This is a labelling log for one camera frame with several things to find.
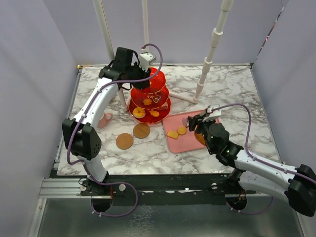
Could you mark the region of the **brown croissant bread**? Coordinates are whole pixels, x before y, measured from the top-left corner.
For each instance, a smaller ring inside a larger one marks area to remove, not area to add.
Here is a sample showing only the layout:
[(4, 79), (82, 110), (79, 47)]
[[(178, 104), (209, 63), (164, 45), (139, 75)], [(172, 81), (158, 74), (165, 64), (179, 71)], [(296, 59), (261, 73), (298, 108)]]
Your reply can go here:
[(196, 140), (201, 143), (203, 146), (206, 146), (206, 143), (205, 143), (205, 140), (204, 140), (204, 137), (201, 133), (195, 133), (195, 138)]

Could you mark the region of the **metal tongs pink tips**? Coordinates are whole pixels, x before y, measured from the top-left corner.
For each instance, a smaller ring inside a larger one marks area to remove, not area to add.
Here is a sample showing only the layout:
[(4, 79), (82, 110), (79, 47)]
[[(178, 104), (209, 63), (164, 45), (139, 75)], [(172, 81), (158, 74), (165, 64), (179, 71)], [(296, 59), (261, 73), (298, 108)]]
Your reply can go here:
[(182, 124), (184, 127), (188, 127), (189, 126), (189, 121), (188, 121), (188, 118), (182, 118)]

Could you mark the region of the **round biscuit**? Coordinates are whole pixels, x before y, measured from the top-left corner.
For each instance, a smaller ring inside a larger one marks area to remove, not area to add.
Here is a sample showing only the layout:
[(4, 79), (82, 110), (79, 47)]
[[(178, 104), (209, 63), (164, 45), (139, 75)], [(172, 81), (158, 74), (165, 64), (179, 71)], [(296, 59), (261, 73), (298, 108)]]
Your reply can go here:
[(178, 132), (179, 135), (185, 135), (186, 132), (187, 132), (187, 128), (184, 127), (184, 126), (180, 126), (180, 127), (177, 128), (177, 132)]

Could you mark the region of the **swirl butter cookie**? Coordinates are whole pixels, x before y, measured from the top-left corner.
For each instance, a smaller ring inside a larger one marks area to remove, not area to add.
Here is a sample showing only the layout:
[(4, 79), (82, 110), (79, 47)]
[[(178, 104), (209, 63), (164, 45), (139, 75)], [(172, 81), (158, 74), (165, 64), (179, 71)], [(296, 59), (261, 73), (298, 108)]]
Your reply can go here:
[(144, 104), (145, 106), (151, 105), (152, 102), (153, 102), (153, 101), (152, 101), (151, 98), (146, 98), (146, 99), (143, 100), (143, 104)]

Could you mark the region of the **rectangular yellow biscuit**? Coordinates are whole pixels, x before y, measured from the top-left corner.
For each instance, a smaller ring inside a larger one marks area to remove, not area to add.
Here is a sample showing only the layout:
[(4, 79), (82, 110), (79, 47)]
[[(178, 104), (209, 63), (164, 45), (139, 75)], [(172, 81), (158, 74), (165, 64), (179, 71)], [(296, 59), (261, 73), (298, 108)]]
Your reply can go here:
[(178, 136), (179, 136), (178, 132), (175, 132), (175, 131), (172, 131), (172, 130), (169, 130), (167, 132), (167, 137), (169, 137), (169, 138), (178, 139)]

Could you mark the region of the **heart gingerbread cookie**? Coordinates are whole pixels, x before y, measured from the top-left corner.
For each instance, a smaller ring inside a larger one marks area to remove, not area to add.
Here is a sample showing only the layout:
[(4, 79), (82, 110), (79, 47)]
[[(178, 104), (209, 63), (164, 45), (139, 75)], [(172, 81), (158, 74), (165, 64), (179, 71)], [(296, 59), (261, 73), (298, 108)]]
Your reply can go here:
[(161, 99), (161, 96), (159, 96), (159, 95), (152, 96), (152, 101), (154, 103), (158, 103), (160, 101), (160, 99)]

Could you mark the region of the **red three-tier stand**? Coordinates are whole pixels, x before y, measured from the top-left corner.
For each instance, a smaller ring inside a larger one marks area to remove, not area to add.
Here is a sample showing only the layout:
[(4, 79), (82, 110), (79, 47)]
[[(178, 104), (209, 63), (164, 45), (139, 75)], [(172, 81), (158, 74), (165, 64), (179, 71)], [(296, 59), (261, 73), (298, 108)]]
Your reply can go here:
[(154, 124), (168, 116), (171, 109), (169, 90), (163, 72), (151, 67), (149, 87), (138, 89), (133, 87), (130, 92), (128, 109), (131, 115), (142, 123)]

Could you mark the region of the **yellow donut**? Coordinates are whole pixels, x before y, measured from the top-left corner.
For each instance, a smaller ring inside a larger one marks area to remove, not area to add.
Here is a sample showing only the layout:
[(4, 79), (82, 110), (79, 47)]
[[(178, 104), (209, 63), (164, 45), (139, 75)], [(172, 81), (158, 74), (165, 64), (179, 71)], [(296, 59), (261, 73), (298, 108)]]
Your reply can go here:
[(146, 111), (144, 108), (141, 107), (136, 107), (133, 111), (132, 114), (135, 118), (141, 119), (146, 115)]

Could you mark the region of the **pink cake slice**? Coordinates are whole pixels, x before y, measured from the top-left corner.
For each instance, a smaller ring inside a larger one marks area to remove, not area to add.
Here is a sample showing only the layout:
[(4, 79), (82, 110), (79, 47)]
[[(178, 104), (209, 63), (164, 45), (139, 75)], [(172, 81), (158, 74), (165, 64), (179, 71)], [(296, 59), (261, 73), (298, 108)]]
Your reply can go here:
[(158, 111), (167, 110), (167, 109), (168, 109), (168, 104), (167, 103), (165, 103), (161, 107), (157, 108)]

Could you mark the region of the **orange fish cookie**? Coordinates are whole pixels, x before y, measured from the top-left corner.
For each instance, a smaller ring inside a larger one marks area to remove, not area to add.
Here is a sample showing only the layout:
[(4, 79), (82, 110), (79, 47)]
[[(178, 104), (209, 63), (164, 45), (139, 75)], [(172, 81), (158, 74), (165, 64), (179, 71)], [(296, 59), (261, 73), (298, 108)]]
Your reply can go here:
[(159, 112), (158, 112), (158, 111), (150, 110), (149, 112), (150, 112), (150, 115), (151, 115), (151, 116), (153, 116), (153, 117), (155, 117), (155, 118), (159, 117)]

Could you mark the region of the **pink mug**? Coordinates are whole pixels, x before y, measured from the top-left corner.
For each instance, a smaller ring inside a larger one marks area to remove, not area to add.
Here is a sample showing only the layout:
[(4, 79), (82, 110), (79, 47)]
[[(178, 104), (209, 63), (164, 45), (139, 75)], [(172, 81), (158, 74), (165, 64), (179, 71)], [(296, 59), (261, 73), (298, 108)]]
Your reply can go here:
[(104, 128), (113, 119), (112, 113), (104, 113), (103, 117), (99, 120), (97, 127)]

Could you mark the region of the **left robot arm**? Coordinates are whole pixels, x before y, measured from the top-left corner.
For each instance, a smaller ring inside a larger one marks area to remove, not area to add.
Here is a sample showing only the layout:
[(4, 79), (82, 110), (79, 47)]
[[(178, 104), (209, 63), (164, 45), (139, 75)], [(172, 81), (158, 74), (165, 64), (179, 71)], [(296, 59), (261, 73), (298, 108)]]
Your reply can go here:
[(93, 182), (92, 189), (99, 195), (109, 189), (109, 174), (99, 157), (102, 141), (96, 131), (98, 123), (124, 83), (141, 88), (150, 85), (150, 66), (156, 59), (144, 48), (140, 54), (128, 48), (117, 48), (114, 59), (101, 69), (97, 84), (83, 108), (73, 119), (66, 118), (62, 123), (67, 163), (81, 163), (88, 180)]

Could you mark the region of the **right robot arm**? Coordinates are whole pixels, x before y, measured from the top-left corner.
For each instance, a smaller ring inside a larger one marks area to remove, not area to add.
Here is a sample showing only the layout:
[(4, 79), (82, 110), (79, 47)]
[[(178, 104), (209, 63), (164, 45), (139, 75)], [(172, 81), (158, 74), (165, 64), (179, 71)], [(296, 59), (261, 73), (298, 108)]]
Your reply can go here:
[(316, 213), (316, 174), (307, 165), (299, 167), (260, 157), (230, 141), (221, 123), (200, 113), (184, 120), (190, 132), (201, 135), (208, 152), (225, 166), (234, 168), (227, 180), (232, 193), (256, 191), (284, 200), (298, 213), (313, 217)]

